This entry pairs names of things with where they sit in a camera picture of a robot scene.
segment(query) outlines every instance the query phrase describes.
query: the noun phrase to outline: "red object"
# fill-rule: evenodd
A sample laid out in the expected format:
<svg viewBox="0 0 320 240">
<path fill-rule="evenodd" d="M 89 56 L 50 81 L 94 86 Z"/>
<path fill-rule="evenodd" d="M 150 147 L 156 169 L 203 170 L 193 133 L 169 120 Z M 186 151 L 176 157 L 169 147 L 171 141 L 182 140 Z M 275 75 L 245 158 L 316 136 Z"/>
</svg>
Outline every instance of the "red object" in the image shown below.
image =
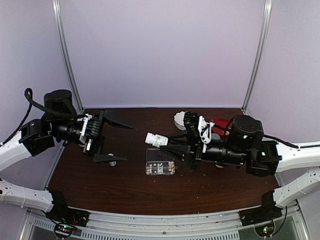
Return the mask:
<svg viewBox="0 0 320 240">
<path fill-rule="evenodd" d="M 222 118 L 222 117 L 216 117 L 213 119 L 214 125 L 218 125 L 222 128 L 226 128 L 227 124 L 229 123 L 229 120 L 226 118 Z M 225 134 L 225 131 L 222 129 L 219 129 L 217 127 L 213 126 L 212 132 L 215 134 L 218 134 L 220 136 L 223 136 Z"/>
</svg>

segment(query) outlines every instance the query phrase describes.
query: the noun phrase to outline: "vertical metal post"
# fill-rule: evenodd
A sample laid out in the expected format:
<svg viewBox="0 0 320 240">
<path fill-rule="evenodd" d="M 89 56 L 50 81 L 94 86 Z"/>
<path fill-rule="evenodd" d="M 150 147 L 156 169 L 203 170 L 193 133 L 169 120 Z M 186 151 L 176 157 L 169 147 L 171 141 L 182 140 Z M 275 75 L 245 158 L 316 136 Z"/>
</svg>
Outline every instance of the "vertical metal post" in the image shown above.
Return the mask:
<svg viewBox="0 0 320 240">
<path fill-rule="evenodd" d="M 75 81 L 75 77 L 74 77 L 74 74 L 72 71 L 71 62 L 70 62 L 70 58 L 69 58 L 69 54 L 68 54 L 64 26 L 63 26 L 62 17 L 61 17 L 60 0 L 52 0 L 52 5 L 53 5 L 54 18 L 56 21 L 56 26 L 57 26 L 59 37 L 60 37 L 60 43 L 61 43 L 61 48 L 62 48 L 62 55 L 63 55 L 63 59 L 64 59 L 65 69 L 66 69 L 68 79 L 70 82 L 72 94 L 73 94 L 75 101 L 77 103 L 77 106 L 78 106 L 78 111 L 81 112 L 84 109 L 84 107 L 83 107 L 81 99 L 80 99 L 79 91 L 77 88 L 77 84 Z"/>
<path fill-rule="evenodd" d="M 246 112 L 248 109 L 249 101 L 255 86 L 255 82 L 258 76 L 259 67 L 261 64 L 262 54 L 263 50 L 265 48 L 269 25 L 270 25 L 270 19 L 271 19 L 271 9 L 272 9 L 272 0 L 265 0 L 264 4 L 264 12 L 263 12 L 263 18 L 262 18 L 262 24 L 261 24 L 261 31 L 260 31 L 260 38 L 258 43 L 258 48 L 255 55 L 255 60 L 253 64 L 253 69 L 251 73 L 251 78 L 248 86 L 248 90 L 245 95 L 245 99 L 242 105 L 242 111 Z"/>
</svg>

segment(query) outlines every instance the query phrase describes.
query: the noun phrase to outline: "robotic arm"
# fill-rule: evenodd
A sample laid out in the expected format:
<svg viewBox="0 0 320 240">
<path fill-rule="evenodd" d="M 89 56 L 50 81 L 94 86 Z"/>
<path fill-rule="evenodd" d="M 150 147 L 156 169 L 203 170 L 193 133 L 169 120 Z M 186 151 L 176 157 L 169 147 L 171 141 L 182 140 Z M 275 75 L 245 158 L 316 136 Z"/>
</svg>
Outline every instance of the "robotic arm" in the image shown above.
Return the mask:
<svg viewBox="0 0 320 240">
<path fill-rule="evenodd" d="M 312 167 L 293 182 L 264 194 L 260 207 L 240 211 L 243 226 L 281 217 L 282 208 L 320 186 L 320 141 L 292 144 L 264 135 L 262 123 L 247 115 L 236 115 L 230 120 L 224 129 L 229 133 L 226 140 L 211 139 L 215 123 L 206 122 L 194 112 L 186 112 L 183 121 L 185 131 L 158 135 L 154 141 L 147 136 L 146 143 L 181 160 L 192 170 L 197 171 L 205 161 L 237 168 L 245 165 L 248 174 L 265 177 Z M 264 141 L 263 137 L 273 140 Z"/>
<path fill-rule="evenodd" d="M 58 143 L 64 141 L 64 145 L 74 143 L 83 146 L 83 153 L 92 156 L 94 163 L 126 161 L 122 157 L 102 155 L 105 142 L 105 137 L 102 136 L 104 123 L 113 127 L 134 128 L 118 120 L 110 111 L 102 110 L 94 115 L 77 115 L 69 90 L 47 93 L 44 96 L 44 106 L 32 100 L 30 88 L 25 90 L 25 97 L 30 103 L 27 115 L 31 105 L 45 113 L 41 119 L 33 119 L 24 124 L 19 131 L 0 145 L 0 172 L 18 161 L 34 157 L 54 147 L 54 139 Z M 87 211 L 69 208 L 59 191 L 29 189 L 1 178 L 0 203 L 39 209 L 51 220 L 73 226 L 85 227 L 89 216 Z"/>
</svg>

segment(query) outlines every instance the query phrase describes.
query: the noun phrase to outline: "white wall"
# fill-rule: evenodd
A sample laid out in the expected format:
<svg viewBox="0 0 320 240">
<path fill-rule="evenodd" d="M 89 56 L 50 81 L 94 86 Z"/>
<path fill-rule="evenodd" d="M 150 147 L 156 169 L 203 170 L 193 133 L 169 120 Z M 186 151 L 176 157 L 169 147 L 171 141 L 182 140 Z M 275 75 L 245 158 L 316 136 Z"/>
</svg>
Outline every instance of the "white wall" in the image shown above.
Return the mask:
<svg viewBox="0 0 320 240">
<path fill-rule="evenodd" d="M 69 89 L 54 20 L 52 2 L 0 1 L 0 139 L 6 139 L 25 115 L 27 87 L 43 103 L 45 93 Z M 33 109 L 27 121 L 40 118 Z M 18 162 L 0 172 L 5 180 L 28 188 L 43 189 L 59 146 L 37 157 Z M 26 209 L 0 205 L 0 240 L 18 239 Z"/>
<path fill-rule="evenodd" d="M 240 107 L 264 0 L 64 0 L 86 108 Z"/>
<path fill-rule="evenodd" d="M 264 132 L 291 142 L 320 140 L 320 1 L 274 0 L 270 29 L 248 111 Z M 290 182 L 305 169 L 281 174 Z M 320 190 L 299 200 L 320 239 Z"/>
</svg>

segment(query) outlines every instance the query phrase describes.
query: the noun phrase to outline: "dark brown tabletop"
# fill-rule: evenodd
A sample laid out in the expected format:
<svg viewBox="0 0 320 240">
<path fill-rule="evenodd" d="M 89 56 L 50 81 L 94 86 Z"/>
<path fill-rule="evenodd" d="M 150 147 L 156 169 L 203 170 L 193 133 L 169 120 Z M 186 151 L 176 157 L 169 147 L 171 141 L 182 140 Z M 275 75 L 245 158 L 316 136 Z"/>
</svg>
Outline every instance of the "dark brown tabletop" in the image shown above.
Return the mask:
<svg viewBox="0 0 320 240">
<path fill-rule="evenodd" d="M 253 207 L 261 204 L 262 194 L 278 187 L 274 176 L 255 177 L 245 167 L 218 169 L 207 162 L 200 171 L 192 172 L 176 161 L 175 175 L 146 175 L 147 132 L 177 132 L 174 115 L 194 111 L 207 120 L 230 119 L 241 114 L 227 108 L 117 108 L 112 109 L 133 130 L 105 124 L 105 154 L 128 158 L 111 167 L 93 163 L 83 148 L 68 145 L 54 171 L 49 188 L 63 192 L 71 207 L 119 214 L 177 215 L 212 213 Z"/>
</svg>

